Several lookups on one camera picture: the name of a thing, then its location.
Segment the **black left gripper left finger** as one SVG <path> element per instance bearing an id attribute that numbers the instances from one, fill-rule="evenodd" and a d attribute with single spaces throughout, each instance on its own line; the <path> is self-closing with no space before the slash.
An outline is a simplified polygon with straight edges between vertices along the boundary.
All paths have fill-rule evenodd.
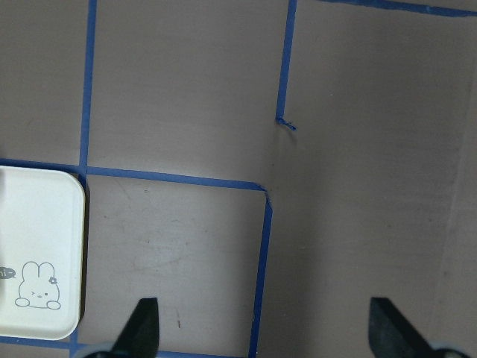
<path id="1" fill-rule="evenodd" d="M 112 357 L 155 357 L 159 348 L 157 298 L 141 298 L 111 348 Z"/>

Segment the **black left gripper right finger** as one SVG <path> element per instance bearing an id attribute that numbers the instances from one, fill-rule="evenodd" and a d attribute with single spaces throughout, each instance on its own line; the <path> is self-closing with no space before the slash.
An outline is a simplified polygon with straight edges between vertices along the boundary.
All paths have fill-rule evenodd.
<path id="1" fill-rule="evenodd" d="M 388 298 L 371 298 L 368 342 L 375 357 L 439 357 Z"/>

